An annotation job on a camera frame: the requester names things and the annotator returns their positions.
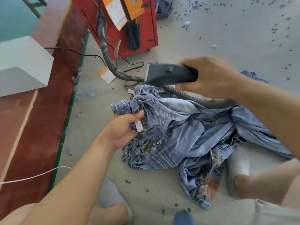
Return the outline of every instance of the tool handle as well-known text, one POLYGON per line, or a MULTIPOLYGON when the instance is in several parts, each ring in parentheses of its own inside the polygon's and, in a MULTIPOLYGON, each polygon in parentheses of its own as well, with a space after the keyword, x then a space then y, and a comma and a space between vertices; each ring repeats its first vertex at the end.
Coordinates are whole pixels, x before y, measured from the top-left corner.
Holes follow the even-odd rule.
POLYGON ((149 63, 146 84, 162 87, 177 83, 194 82, 198 79, 196 69, 180 64, 149 63))

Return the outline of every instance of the green stripe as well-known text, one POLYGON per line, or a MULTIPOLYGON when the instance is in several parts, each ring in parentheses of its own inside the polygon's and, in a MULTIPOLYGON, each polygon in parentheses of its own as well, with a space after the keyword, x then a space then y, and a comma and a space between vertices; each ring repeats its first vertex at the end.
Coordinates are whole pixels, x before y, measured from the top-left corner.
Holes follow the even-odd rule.
MULTIPOLYGON (((88 36, 89 36, 89 33, 86 34, 86 37, 85 37, 85 40, 84 40, 84 43, 83 43, 82 54, 85 53, 86 45, 87 45, 87 42, 88 42, 88 36)), ((81 58, 80 58, 80 63, 79 63, 79 66, 80 66, 80 67, 82 66, 83 58, 84 58, 84 56, 81 56, 81 58)), ((76 94, 76 93, 73 91, 72 98, 71 98, 70 105, 69 105, 69 110, 68 110, 67 118, 66 118, 66 122, 65 122, 65 126, 64 126, 64 132, 65 132, 65 129, 66 129, 66 128, 68 127, 68 125, 69 125, 69 120, 70 120, 70 116, 71 116, 71 112, 72 112, 72 108, 73 108, 73 103, 74 103, 75 94, 76 94)), ((62 155, 62 148, 63 148, 63 146, 64 146, 65 137, 66 137, 66 135, 63 134, 63 135, 62 135, 62 138, 61 138, 61 140, 60 140, 60 144, 59 144, 59 148, 58 148, 58 152, 57 152, 57 156, 56 156, 56 160, 55 160, 55 167, 58 167, 59 160, 60 160, 60 156, 62 155)), ((53 189, 53 187, 54 187, 54 182, 55 182, 55 178, 56 178, 56 173, 57 173, 57 169, 55 169, 55 170, 53 171, 53 173, 52 173, 52 177, 51 177, 51 181, 50 181, 50 186, 49 186, 48 192, 50 192, 50 191, 53 189)))

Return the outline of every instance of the white cable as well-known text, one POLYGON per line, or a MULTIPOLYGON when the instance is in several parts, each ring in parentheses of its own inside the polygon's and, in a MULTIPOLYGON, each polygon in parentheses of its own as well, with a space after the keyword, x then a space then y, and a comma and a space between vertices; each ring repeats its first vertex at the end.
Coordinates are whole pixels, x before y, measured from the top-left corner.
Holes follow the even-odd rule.
POLYGON ((24 178, 24 179, 20 179, 20 180, 0 182, 0 185, 2 185, 2 184, 7 184, 7 183, 12 183, 12 182, 17 182, 17 181, 25 181, 25 180, 28 180, 28 179, 36 178, 36 177, 38 177, 38 176, 47 174, 48 172, 53 171, 53 170, 55 170, 55 169, 58 169, 58 168, 60 168, 60 167, 66 167, 66 168, 72 169, 72 168, 70 168, 70 167, 68 167, 68 166, 59 166, 59 167, 53 168, 52 170, 48 170, 47 172, 45 172, 45 173, 43 173, 43 174, 36 175, 36 176, 31 177, 31 178, 24 178))

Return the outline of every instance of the jeans leg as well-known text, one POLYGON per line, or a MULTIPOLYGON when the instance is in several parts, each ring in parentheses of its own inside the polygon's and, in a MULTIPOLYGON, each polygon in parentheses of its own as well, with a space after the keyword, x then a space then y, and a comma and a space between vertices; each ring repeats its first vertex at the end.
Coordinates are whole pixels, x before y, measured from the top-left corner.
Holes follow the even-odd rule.
POLYGON ((174 225, 197 225, 192 214, 186 211, 177 212, 174 217, 174 225))

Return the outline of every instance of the red metal machine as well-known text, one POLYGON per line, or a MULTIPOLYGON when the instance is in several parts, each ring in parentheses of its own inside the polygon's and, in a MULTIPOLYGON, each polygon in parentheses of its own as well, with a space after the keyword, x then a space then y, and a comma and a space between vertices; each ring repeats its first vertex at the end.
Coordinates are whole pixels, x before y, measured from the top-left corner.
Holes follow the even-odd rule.
MULTIPOLYGON (((76 6, 81 17, 84 19, 88 29, 93 35, 94 39, 98 43, 98 36, 96 34, 97 25, 97 11, 98 11, 98 0, 72 0, 73 4, 76 6)), ((112 22, 110 16, 108 15, 104 3, 100 0, 101 10, 104 12, 107 21, 107 42, 115 47, 117 40, 120 39, 122 42, 119 47, 119 53, 122 56, 127 56, 140 51, 151 49, 158 46, 158 35, 156 26, 156 11, 155 11, 155 1, 154 0, 142 0, 145 12, 139 16, 140 25, 140 43, 141 46, 136 51, 131 51, 128 47, 128 37, 126 33, 121 30, 118 31, 114 23, 112 22)), ((114 59, 114 50, 108 46, 109 53, 112 59, 114 59)))

